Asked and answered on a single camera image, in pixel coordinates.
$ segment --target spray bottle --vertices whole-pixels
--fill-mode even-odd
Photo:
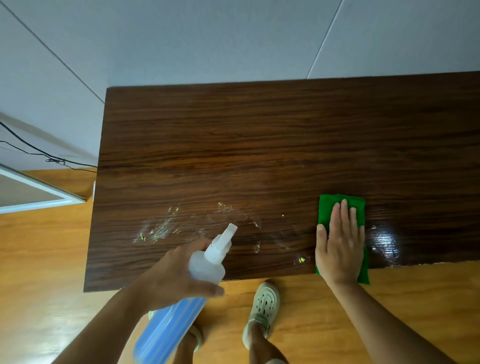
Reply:
[[[219,284],[225,276],[223,258],[232,246],[237,227],[229,224],[223,234],[217,235],[206,251],[192,254],[188,269],[193,278]],[[133,349],[133,357],[141,364],[164,364],[180,343],[205,305],[206,298],[185,298],[180,302],[155,311]]]

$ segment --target microfiber cloth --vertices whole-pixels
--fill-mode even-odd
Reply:
[[[328,232],[330,226],[330,216],[332,215],[332,209],[335,203],[342,202],[343,199],[347,200],[348,207],[354,207],[357,209],[357,224],[358,226],[365,225],[365,200],[361,197],[345,196],[344,194],[323,194],[320,195],[320,202],[318,204],[318,223],[323,224]],[[357,278],[358,283],[370,284],[368,279],[368,251],[367,248],[363,248],[363,261],[360,268],[360,274]]]

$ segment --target finger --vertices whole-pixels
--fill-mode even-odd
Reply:
[[[187,256],[191,256],[194,252],[197,252],[199,250],[205,250],[210,246],[211,243],[212,241],[210,239],[201,237],[183,246],[185,247],[185,253],[187,254]]]
[[[327,230],[322,224],[317,225],[317,247],[316,250],[322,253],[327,251]]]
[[[190,297],[222,297],[225,294],[223,287],[206,280],[196,280],[192,278],[188,290]]]
[[[360,226],[359,228],[359,242],[362,247],[365,245],[365,226]]]
[[[354,207],[350,209],[350,233],[355,242],[358,242],[359,230],[357,226],[357,209]]]
[[[340,204],[337,202],[333,205],[332,214],[330,215],[330,235],[338,236],[340,232]]]
[[[342,221],[342,232],[345,236],[350,236],[350,220],[348,219],[348,204],[346,199],[343,199],[340,204],[340,219]]]

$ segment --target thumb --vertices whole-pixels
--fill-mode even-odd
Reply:
[[[222,297],[225,294],[225,290],[215,283],[192,279],[189,294],[191,297]]]
[[[321,253],[327,251],[327,230],[322,224],[317,225],[317,247],[315,250]]]

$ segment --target white spray head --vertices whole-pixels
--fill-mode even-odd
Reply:
[[[220,264],[227,255],[232,246],[233,234],[237,231],[237,227],[233,224],[228,224],[222,235],[217,235],[213,239],[210,246],[205,250],[205,259],[212,264]]]

